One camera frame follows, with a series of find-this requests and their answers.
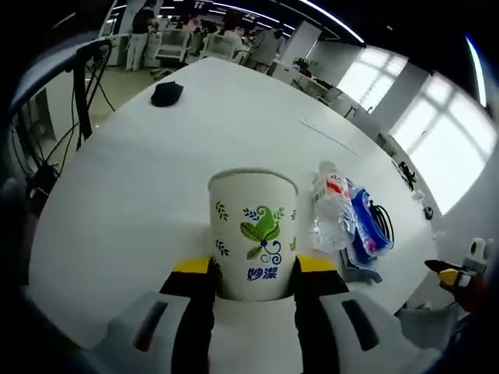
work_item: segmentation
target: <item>white table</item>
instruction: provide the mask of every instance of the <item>white table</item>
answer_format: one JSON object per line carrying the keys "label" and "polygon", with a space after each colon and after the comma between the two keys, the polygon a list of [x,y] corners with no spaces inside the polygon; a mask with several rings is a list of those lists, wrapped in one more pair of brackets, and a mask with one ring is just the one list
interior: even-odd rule
{"label": "white table", "polygon": [[307,247],[321,160],[364,185],[394,225],[395,247],[378,263],[384,281],[350,288],[392,313],[403,305],[437,250],[385,152],[320,102],[242,66],[208,58],[164,79],[172,80],[185,87],[175,106],[153,107],[153,86],[139,93],[94,132],[48,199],[30,295],[60,330],[95,344],[107,322],[158,291],[178,261],[211,252],[207,183],[218,171],[257,166],[294,180],[298,247]]}

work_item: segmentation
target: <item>office chair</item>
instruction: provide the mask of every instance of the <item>office chair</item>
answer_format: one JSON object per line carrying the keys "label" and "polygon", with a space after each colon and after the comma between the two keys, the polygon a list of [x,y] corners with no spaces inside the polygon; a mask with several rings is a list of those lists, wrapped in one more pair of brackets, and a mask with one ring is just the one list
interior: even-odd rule
{"label": "office chair", "polygon": [[208,35],[201,51],[200,58],[216,57],[222,60],[232,61],[235,54],[235,43],[233,39],[223,35]]}

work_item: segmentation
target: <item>ceiling light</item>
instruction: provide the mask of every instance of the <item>ceiling light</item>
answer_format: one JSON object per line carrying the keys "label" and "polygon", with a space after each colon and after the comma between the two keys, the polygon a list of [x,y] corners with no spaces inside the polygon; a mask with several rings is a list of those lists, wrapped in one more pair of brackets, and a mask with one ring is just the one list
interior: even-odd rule
{"label": "ceiling light", "polygon": [[309,2],[309,0],[299,0],[305,5],[308,5],[310,8],[313,8],[317,10],[318,12],[324,14],[327,18],[332,19],[335,21],[339,26],[343,27],[345,30],[347,30],[355,39],[357,39],[359,42],[364,43],[364,39],[362,39],[354,30],[352,30],[350,27],[346,26],[340,19],[336,18],[329,12],[326,12],[324,9],[321,7],[313,4],[312,2]]}
{"label": "ceiling light", "polygon": [[254,12],[253,10],[248,10],[248,9],[244,9],[244,8],[239,8],[238,6],[232,6],[232,5],[227,5],[227,4],[221,4],[220,2],[214,2],[213,5],[218,5],[218,6],[224,6],[226,8],[231,8],[231,9],[234,9],[234,10],[240,10],[241,12],[246,12],[246,13],[250,13],[250,14],[254,14],[255,16],[260,16],[260,17],[263,17],[263,18],[266,18],[266,19],[269,19],[270,21],[274,21],[276,23],[279,23],[279,21],[277,21],[275,18],[271,18],[269,16],[265,16],[264,14],[260,14],[260,13],[257,13],[257,12]]}
{"label": "ceiling light", "polygon": [[262,23],[262,22],[257,22],[257,23],[258,23],[260,26],[267,27],[267,28],[269,28],[269,29],[271,29],[271,28],[272,28],[272,26],[269,26],[269,25],[267,25],[267,24],[265,24],[265,23]]}
{"label": "ceiling light", "polygon": [[289,9],[289,10],[292,10],[293,12],[297,13],[297,14],[300,14],[302,17],[304,18],[307,18],[311,23],[314,23],[315,25],[321,27],[321,28],[324,28],[326,31],[328,31],[331,35],[334,35],[336,38],[335,39],[332,39],[332,40],[339,40],[340,37],[331,29],[328,29],[326,26],[324,26],[322,23],[318,22],[316,19],[308,16],[307,14],[303,13],[303,12],[300,12],[299,10],[296,10],[294,8],[292,8],[291,6],[289,5],[286,5],[286,4],[283,4],[281,3],[281,6],[284,6],[285,8]]}
{"label": "ceiling light", "polygon": [[310,56],[310,54],[312,53],[313,49],[315,48],[315,46],[317,45],[318,42],[319,42],[319,38],[317,38],[315,43],[313,43],[312,48],[310,49],[309,53],[306,54],[305,58],[308,58]]}
{"label": "ceiling light", "polygon": [[482,64],[480,64],[478,53],[476,53],[476,49],[473,46],[469,37],[466,37],[466,41],[468,42],[469,51],[471,52],[473,64],[475,65],[476,81],[478,83],[478,95],[480,97],[480,103],[482,104],[483,107],[486,107],[487,96],[485,94],[485,81],[483,80]]}

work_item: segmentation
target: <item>white paper cup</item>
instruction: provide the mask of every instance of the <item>white paper cup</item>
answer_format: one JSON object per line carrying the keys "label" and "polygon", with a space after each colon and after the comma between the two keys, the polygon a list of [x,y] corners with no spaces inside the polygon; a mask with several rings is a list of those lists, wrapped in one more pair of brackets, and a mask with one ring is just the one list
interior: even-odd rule
{"label": "white paper cup", "polygon": [[285,297],[296,258],[296,185],[273,171],[240,168],[216,174],[208,189],[220,296]]}

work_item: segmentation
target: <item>white pillar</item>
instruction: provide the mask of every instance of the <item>white pillar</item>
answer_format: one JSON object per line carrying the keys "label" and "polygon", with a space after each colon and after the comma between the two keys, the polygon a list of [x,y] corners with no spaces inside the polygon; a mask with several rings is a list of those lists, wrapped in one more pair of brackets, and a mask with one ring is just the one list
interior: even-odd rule
{"label": "white pillar", "polygon": [[305,58],[312,50],[321,33],[320,29],[303,21],[300,27],[295,30],[291,39],[289,39],[281,61],[285,65],[291,66],[295,58]]}
{"label": "white pillar", "polygon": [[395,126],[423,88],[428,76],[430,74],[427,71],[407,63],[370,116],[380,125],[381,133],[388,134]]}

